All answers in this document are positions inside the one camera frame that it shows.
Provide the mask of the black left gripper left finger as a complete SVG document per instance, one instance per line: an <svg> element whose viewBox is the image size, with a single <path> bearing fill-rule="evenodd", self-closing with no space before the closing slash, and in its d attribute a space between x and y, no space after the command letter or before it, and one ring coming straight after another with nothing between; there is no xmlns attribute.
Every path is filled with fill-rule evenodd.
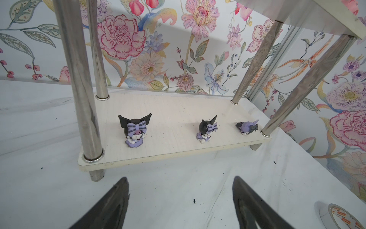
<svg viewBox="0 0 366 229"><path fill-rule="evenodd" d="M129 182L122 177L72 229L121 229L129 204Z"/></svg>

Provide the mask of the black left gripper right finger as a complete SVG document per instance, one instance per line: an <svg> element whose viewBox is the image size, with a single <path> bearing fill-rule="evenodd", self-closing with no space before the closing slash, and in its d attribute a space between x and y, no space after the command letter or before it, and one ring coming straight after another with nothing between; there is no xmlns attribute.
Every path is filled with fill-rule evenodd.
<svg viewBox="0 0 366 229"><path fill-rule="evenodd" d="M234 178L233 202L240 229L292 229L241 177Z"/></svg>

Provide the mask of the black purple toy figure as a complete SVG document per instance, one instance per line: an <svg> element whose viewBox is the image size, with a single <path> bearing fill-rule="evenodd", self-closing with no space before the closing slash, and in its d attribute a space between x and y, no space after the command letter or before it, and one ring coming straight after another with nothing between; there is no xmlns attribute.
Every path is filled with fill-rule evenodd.
<svg viewBox="0 0 366 229"><path fill-rule="evenodd" d="M217 123L215 122L217 115L211 120L202 120L199 124L199 132L196 134L196 139L202 144L211 140L211 134L218 130Z"/></svg>
<svg viewBox="0 0 366 229"><path fill-rule="evenodd" d="M152 114L148 114L140 119L128 119L118 115L121 128L126 136L126 145L130 148L138 148L144 143L147 132L147 125L150 122Z"/></svg>
<svg viewBox="0 0 366 229"><path fill-rule="evenodd" d="M240 130L242 135L248 135L258 130L258 120L254 122L239 122L235 126Z"/></svg>

